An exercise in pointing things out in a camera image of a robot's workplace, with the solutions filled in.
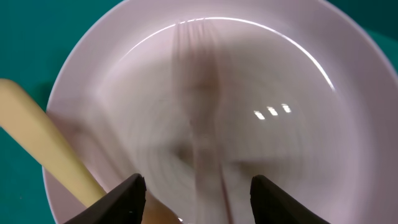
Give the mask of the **yellow plastic spoon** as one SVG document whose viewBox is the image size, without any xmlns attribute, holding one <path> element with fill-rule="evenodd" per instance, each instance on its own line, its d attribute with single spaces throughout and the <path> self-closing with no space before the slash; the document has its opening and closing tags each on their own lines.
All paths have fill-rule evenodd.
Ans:
<svg viewBox="0 0 398 224">
<path fill-rule="evenodd" d="M 1 127 L 84 206 L 106 195 L 41 107 L 17 83 L 3 78 Z"/>
</svg>

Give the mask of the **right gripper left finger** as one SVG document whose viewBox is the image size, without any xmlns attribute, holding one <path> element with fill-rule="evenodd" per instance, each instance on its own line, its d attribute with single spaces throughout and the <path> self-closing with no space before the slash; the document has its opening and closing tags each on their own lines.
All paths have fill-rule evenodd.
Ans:
<svg viewBox="0 0 398 224">
<path fill-rule="evenodd" d="M 145 180 L 133 174 L 65 224 L 141 224 L 145 204 Z"/>
</svg>

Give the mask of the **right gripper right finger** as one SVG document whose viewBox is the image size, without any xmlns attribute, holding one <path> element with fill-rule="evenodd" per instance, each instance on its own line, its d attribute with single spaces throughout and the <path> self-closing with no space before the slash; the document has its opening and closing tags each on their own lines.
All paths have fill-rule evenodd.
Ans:
<svg viewBox="0 0 398 224">
<path fill-rule="evenodd" d="M 252 178 L 250 195 L 255 224 L 329 224 L 264 175 Z"/>
</svg>

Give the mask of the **white plastic fork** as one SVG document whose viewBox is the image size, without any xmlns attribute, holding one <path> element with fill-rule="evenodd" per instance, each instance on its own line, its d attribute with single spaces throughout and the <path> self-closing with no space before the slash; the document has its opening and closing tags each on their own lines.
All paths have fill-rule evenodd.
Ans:
<svg viewBox="0 0 398 224">
<path fill-rule="evenodd" d="M 176 24 L 172 65 L 176 97 L 190 127 L 195 223 L 232 223 L 216 137 L 221 88 L 219 52 L 207 21 L 194 19 Z"/>
</svg>

